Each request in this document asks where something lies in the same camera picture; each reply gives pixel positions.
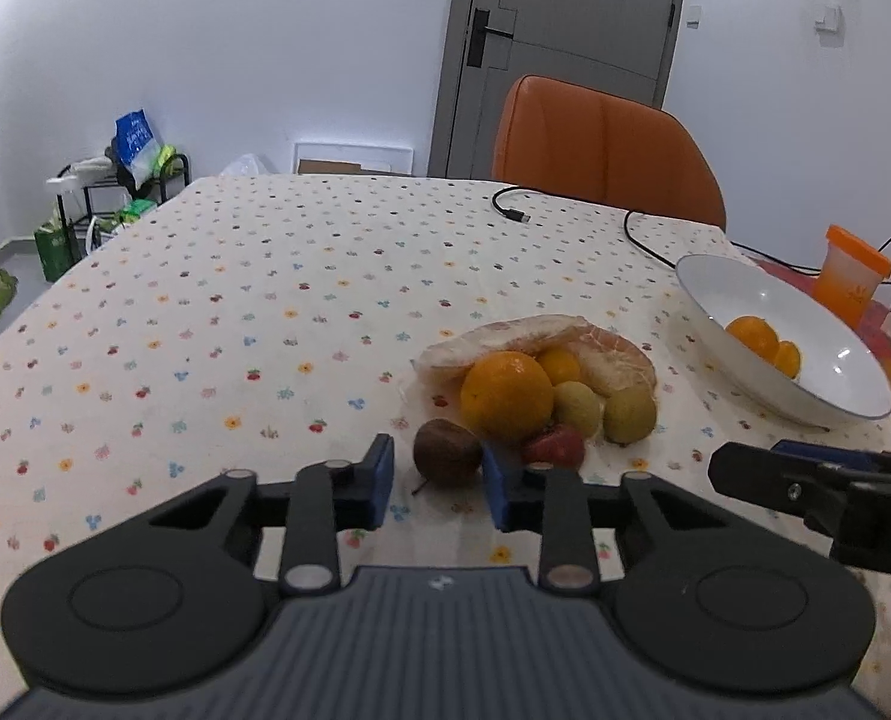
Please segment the grey door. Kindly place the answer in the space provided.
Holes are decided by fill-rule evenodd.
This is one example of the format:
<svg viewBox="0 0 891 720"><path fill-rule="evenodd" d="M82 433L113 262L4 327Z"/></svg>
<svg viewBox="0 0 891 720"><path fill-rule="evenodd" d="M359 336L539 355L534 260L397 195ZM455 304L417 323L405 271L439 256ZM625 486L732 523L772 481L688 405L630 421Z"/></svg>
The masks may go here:
<svg viewBox="0 0 891 720"><path fill-rule="evenodd" d="M450 0L427 172L486 179L505 96L518 78L551 76L660 106L683 0ZM489 36L466 65L473 11L512 39Z"/></svg>

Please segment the floral white tablecloth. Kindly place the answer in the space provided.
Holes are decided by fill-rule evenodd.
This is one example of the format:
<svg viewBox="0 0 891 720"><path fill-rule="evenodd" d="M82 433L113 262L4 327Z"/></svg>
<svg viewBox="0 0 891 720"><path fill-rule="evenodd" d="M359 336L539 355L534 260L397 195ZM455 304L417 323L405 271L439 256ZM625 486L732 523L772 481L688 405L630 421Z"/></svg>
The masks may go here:
<svg viewBox="0 0 891 720"><path fill-rule="evenodd" d="M748 263L710 224L479 182L212 177L126 227L0 337L0 718L884 718L891 575L829 557L803 517L717 493L710 456L779 440L891 452L891 413L815 427L759 405L691 333L674 267ZM657 374L657 426L585 439L575 470L647 472L671 532L598 589L536 585L539 536L475 483L441 488L418 429L473 433L427 346L585 317ZM341 588L267 595L152 509L229 470L260 483L395 441L382 525L338 535Z"/></svg>

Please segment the small orange in bowl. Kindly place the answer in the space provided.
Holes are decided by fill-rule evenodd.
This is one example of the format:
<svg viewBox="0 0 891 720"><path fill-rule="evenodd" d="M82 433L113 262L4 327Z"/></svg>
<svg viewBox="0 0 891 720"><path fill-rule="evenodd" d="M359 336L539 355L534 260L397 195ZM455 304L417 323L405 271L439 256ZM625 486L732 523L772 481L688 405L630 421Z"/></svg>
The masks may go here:
<svg viewBox="0 0 891 720"><path fill-rule="evenodd" d="M776 346L776 354L772 358L772 366L784 376L795 380L802 370L802 353L798 346L790 340L781 340Z"/></svg>

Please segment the black metal shelf rack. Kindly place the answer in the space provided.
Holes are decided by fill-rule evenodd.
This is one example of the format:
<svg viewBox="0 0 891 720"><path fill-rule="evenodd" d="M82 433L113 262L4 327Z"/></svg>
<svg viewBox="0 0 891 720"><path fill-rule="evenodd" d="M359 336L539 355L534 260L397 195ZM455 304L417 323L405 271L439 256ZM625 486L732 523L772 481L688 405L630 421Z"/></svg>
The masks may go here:
<svg viewBox="0 0 891 720"><path fill-rule="evenodd" d="M73 262L187 188L190 160L167 146L164 158L157 160L152 176L141 187L133 190L130 181L131 174L110 156L66 164L45 181L45 192L55 202L55 227Z"/></svg>

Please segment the orange lidded plastic cup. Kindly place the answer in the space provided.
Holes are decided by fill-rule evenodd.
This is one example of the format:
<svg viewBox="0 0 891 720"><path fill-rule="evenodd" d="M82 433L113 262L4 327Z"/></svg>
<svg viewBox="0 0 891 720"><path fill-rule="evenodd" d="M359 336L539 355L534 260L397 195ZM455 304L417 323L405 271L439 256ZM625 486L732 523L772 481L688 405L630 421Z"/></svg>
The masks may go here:
<svg viewBox="0 0 891 720"><path fill-rule="evenodd" d="M827 228L826 240L826 259L811 296L857 330L878 286L891 277L891 260L837 224Z"/></svg>

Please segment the small tangerine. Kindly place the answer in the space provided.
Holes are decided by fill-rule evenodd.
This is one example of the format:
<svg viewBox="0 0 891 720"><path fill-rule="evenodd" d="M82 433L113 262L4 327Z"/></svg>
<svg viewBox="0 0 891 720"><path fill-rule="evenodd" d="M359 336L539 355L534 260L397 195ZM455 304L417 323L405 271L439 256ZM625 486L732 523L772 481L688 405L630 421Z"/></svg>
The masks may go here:
<svg viewBox="0 0 891 720"><path fill-rule="evenodd" d="M580 382L582 367L577 356L564 346L551 346L536 355L536 362L543 367L553 385L566 382Z"/></svg>

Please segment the white wall switch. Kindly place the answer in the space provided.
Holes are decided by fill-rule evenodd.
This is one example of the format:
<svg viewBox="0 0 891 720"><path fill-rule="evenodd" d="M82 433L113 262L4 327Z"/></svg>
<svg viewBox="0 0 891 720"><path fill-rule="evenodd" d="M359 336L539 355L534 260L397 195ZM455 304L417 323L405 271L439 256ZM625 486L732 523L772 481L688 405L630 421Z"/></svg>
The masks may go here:
<svg viewBox="0 0 891 720"><path fill-rule="evenodd" d="M813 28L823 34L839 34L841 32L844 14L838 2L821 2L815 10Z"/></svg>

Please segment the small white wall plate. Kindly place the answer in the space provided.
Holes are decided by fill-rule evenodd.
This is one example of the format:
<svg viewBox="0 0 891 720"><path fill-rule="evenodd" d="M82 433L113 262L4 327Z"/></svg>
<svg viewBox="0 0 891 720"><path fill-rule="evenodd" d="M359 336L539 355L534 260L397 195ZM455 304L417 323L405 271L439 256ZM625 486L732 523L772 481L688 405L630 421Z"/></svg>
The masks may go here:
<svg viewBox="0 0 891 720"><path fill-rule="evenodd" d="M701 24L702 7L701 5L691 5L686 10L686 26L689 29L697 29Z"/></svg>

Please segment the white bowl blue rim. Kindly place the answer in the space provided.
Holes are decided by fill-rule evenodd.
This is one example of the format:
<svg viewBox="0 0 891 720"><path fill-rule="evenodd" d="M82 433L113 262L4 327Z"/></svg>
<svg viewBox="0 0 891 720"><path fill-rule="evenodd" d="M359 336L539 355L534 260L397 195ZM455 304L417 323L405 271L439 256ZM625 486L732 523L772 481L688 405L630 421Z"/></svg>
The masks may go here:
<svg viewBox="0 0 891 720"><path fill-rule="evenodd" d="M759 405L827 429L891 413L891 385L870 348L802 291L722 255L685 255L674 274L685 291L691 333ZM730 333L740 319L764 323L777 341L797 349L797 374L789 376Z"/></svg>

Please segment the green plum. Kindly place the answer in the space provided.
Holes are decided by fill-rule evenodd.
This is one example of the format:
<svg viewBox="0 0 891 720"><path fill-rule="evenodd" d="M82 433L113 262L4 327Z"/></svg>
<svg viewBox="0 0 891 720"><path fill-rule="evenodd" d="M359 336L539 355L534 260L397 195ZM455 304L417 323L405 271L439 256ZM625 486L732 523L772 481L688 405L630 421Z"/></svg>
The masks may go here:
<svg viewBox="0 0 891 720"><path fill-rule="evenodd" d="M601 426L601 401L585 383L561 382L554 387L553 421L589 439Z"/></svg>
<svg viewBox="0 0 891 720"><path fill-rule="evenodd" d="M635 444L650 436L657 419L657 400L647 385L624 388L605 400L603 436L613 444Z"/></svg>

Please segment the blue white plastic bag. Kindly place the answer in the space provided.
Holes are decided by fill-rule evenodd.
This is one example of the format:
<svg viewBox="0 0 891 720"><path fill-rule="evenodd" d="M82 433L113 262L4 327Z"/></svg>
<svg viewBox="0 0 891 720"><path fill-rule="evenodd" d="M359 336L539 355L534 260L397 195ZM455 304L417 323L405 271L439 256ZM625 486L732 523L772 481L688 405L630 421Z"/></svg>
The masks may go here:
<svg viewBox="0 0 891 720"><path fill-rule="evenodd" d="M160 143L143 109L121 115L115 122L113 148L116 159L136 185L143 185L154 176Z"/></svg>

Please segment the large orange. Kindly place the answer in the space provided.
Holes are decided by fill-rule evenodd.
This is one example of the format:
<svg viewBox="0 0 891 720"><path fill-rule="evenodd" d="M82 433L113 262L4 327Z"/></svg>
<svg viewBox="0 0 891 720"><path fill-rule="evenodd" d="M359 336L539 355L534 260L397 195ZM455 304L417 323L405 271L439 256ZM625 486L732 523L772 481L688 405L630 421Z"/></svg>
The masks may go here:
<svg viewBox="0 0 891 720"><path fill-rule="evenodd" d="M473 433L514 445L541 433L554 410L553 384L532 356L497 351L471 366L460 388L460 418Z"/></svg>

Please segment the red small apple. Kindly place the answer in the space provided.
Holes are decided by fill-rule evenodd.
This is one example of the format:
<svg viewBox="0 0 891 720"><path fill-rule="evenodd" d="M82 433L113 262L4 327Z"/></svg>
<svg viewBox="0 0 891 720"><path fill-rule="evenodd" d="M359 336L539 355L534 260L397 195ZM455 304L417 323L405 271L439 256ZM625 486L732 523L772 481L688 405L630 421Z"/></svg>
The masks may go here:
<svg viewBox="0 0 891 720"><path fill-rule="evenodd" d="M530 440L520 450L523 465L557 466L578 470L585 460L585 437L572 426L556 426Z"/></svg>

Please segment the orange leather chair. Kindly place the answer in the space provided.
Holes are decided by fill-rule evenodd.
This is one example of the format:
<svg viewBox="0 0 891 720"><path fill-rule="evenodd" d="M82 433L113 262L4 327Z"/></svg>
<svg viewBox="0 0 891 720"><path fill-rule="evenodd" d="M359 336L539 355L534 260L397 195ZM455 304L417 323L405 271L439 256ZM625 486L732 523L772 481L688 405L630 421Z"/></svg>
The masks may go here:
<svg viewBox="0 0 891 720"><path fill-rule="evenodd" d="M719 183L678 119L548 76L523 76L505 96L491 177L559 197L727 226Z"/></svg>

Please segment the green box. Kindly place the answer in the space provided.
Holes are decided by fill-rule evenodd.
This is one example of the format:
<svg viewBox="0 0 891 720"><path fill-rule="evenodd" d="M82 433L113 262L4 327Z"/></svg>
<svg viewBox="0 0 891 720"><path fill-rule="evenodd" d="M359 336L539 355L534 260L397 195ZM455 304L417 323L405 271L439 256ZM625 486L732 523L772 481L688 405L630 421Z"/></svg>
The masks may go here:
<svg viewBox="0 0 891 720"><path fill-rule="evenodd" d="M34 242L43 278L48 283L58 281L79 259L76 238L68 238L59 221L48 221L37 227Z"/></svg>

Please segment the peeled pomelo segment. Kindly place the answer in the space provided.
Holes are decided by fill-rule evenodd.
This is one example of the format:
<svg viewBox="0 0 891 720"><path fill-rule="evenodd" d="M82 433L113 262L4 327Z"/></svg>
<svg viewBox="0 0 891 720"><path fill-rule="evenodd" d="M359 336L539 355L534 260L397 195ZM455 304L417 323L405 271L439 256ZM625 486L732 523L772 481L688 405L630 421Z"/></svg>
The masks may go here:
<svg viewBox="0 0 891 720"><path fill-rule="evenodd" d="M578 360L582 380L598 395L610 398L628 388L657 387L657 374L649 356L627 338L603 328L590 327L566 348Z"/></svg>
<svg viewBox="0 0 891 720"><path fill-rule="evenodd" d="M533 356L551 346L575 341L592 328L580 316L543 314L486 323L456 337L431 344L413 361L422 382L447 383L463 379L478 361L494 353L517 351Z"/></svg>

